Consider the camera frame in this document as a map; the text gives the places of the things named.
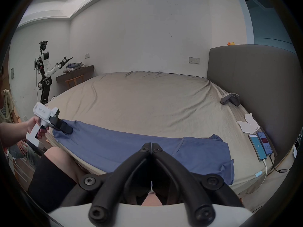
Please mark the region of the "person's left hand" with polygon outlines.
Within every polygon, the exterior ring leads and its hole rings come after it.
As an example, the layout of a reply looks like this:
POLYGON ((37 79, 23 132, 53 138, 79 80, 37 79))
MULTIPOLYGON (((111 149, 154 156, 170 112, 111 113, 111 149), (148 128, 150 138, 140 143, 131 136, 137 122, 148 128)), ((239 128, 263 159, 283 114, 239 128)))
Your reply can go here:
MULTIPOLYGON (((28 133, 30 134, 33 130, 33 128, 35 127, 35 125, 38 125, 40 126, 41 124, 41 119, 38 117, 38 116, 33 116, 31 119, 29 119, 27 122, 26 122, 26 125, 27 125, 27 131, 28 133)), ((49 130, 49 127, 46 127, 46 128, 40 128, 39 131, 37 132, 36 134, 36 138, 37 139, 41 139, 45 136, 46 132, 49 130)))

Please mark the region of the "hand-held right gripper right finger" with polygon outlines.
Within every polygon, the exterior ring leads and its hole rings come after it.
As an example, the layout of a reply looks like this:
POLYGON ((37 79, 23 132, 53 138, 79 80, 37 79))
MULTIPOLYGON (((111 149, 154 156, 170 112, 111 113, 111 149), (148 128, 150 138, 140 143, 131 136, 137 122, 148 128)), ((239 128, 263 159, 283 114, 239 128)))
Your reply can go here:
POLYGON ((213 204, 244 208, 233 190, 217 174, 191 173, 152 143, 152 189, 163 205, 184 203, 190 224, 211 224, 213 204))

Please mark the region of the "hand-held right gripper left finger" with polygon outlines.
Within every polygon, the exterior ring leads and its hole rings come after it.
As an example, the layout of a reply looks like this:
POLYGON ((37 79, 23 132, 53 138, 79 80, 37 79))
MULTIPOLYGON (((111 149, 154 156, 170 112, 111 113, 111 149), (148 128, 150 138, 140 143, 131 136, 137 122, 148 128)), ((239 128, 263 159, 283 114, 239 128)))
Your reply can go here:
POLYGON ((91 223, 113 223, 120 202, 142 205, 152 189, 151 146, 144 144, 113 172, 83 176, 65 197, 62 207, 91 203, 88 212, 91 223))

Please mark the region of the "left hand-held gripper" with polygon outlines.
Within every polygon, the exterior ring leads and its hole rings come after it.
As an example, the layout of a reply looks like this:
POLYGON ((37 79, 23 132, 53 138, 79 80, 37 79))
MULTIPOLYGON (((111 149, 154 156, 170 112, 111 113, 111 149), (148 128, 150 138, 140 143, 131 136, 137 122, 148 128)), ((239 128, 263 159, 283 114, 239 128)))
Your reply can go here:
POLYGON ((38 102, 33 108, 33 113, 40 119, 40 124, 36 123, 31 132, 26 134, 26 139, 32 148, 43 147, 43 144, 37 137, 41 128, 52 127, 65 134, 73 133, 73 128, 65 121, 59 119, 59 108, 55 107, 50 109, 44 104, 38 102))

